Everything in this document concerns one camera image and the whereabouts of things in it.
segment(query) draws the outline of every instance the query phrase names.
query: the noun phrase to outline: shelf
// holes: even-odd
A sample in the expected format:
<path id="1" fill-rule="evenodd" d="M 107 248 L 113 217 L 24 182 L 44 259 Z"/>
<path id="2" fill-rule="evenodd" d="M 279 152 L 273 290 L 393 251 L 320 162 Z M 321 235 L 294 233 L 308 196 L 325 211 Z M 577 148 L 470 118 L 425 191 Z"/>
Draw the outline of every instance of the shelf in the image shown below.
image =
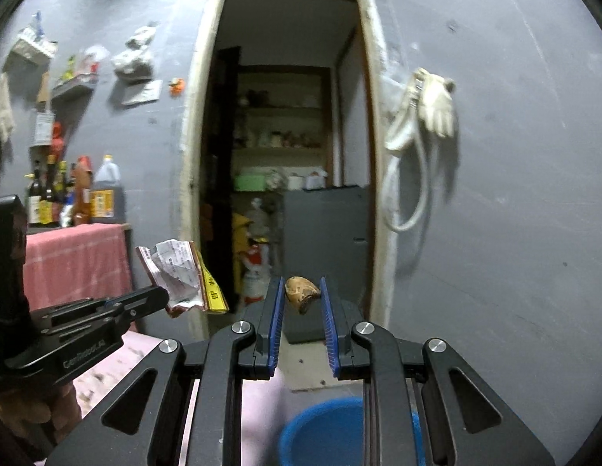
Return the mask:
<path id="1" fill-rule="evenodd" d="M 47 64 L 55 57 L 57 43 L 43 38 L 40 42 L 34 40 L 35 32 L 30 28 L 22 30 L 17 37 L 12 52 L 19 54 L 36 65 Z"/>
<path id="2" fill-rule="evenodd" d="M 70 80 L 66 80 L 64 83 L 55 86 L 52 92 L 52 99 L 53 101 L 68 101 L 80 98 L 81 96 L 91 93 L 97 83 L 97 74 L 79 74 L 76 77 L 72 77 Z"/>
<path id="3" fill-rule="evenodd" d="M 255 117 L 311 117 L 323 116 L 322 108 L 308 107 L 246 107 L 247 114 Z"/>
<path id="4" fill-rule="evenodd" d="M 234 190 L 232 191 L 232 194 L 281 194 L 282 192 L 277 190 L 277 191 L 237 191 Z"/>
<path id="5" fill-rule="evenodd" d="M 308 149 L 305 147 L 250 147 L 246 149 L 234 149 L 232 151 L 234 157 L 243 156 L 322 156 L 323 149 Z"/>

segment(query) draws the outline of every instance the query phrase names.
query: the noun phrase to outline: white glove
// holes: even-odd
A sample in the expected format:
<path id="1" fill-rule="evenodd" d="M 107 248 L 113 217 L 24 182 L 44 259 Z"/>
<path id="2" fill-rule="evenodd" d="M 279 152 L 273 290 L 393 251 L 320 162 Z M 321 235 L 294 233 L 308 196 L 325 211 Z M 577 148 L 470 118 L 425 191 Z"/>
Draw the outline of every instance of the white glove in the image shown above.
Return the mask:
<path id="1" fill-rule="evenodd" d="M 419 69 L 416 74 L 423 74 L 424 88 L 420 95 L 418 113 L 426 125 L 426 129 L 441 138 L 454 136 L 454 102 L 451 91 L 454 81 Z"/>

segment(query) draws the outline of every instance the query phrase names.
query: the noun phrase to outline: pink cloth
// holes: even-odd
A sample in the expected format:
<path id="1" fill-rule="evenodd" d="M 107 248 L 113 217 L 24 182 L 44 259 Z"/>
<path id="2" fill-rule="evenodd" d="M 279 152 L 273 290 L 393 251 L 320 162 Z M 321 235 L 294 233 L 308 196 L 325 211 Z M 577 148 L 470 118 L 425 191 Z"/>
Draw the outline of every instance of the pink cloth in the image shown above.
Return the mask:
<path id="1" fill-rule="evenodd" d="M 137 364 L 155 348 L 160 340 L 127 332 L 124 346 L 77 377 L 77 401 L 85 417 Z M 190 420 L 197 399 L 199 381 L 191 392 L 188 420 L 182 437 L 179 466 L 185 466 Z M 284 376 L 275 370 L 269 381 L 244 380 L 241 404 L 241 466 L 264 465 L 270 446 L 284 423 Z"/>
<path id="2" fill-rule="evenodd" d="M 31 310 L 130 292 L 120 224 L 85 224 L 27 236 L 24 291 Z"/>

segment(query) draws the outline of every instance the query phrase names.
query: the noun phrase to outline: white towel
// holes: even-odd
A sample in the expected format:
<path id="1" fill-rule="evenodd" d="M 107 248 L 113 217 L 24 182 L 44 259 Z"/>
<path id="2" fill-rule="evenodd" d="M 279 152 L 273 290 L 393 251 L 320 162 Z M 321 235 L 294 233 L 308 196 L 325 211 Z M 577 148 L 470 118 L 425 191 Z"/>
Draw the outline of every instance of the white towel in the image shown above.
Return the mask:
<path id="1" fill-rule="evenodd" d="M 8 83 L 8 74 L 2 73 L 0 77 L 0 138 L 1 144 L 10 139 L 14 131 L 14 116 L 10 105 L 10 86 Z"/>

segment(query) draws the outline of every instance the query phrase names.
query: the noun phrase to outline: yellow label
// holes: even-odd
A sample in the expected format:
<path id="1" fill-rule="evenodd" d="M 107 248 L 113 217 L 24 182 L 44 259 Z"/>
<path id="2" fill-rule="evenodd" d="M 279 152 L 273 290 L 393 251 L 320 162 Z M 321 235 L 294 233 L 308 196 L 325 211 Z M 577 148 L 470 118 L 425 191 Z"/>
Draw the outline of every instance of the yellow label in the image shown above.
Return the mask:
<path id="1" fill-rule="evenodd" d="M 38 208 L 40 214 L 40 224 L 50 224 L 53 222 L 53 203 L 46 200 L 40 201 Z"/>
<path id="2" fill-rule="evenodd" d="M 90 201 L 92 203 L 92 217 L 113 217 L 113 191 L 92 191 Z"/>
<path id="3" fill-rule="evenodd" d="M 230 308 L 228 307 L 217 282 L 206 269 L 206 266 L 204 266 L 202 254 L 198 251 L 195 252 L 197 252 L 197 258 L 199 259 L 200 266 L 202 267 L 202 274 L 204 275 L 204 289 L 206 290 L 206 300 L 208 301 L 209 312 L 212 314 L 224 314 L 225 312 L 228 312 Z"/>

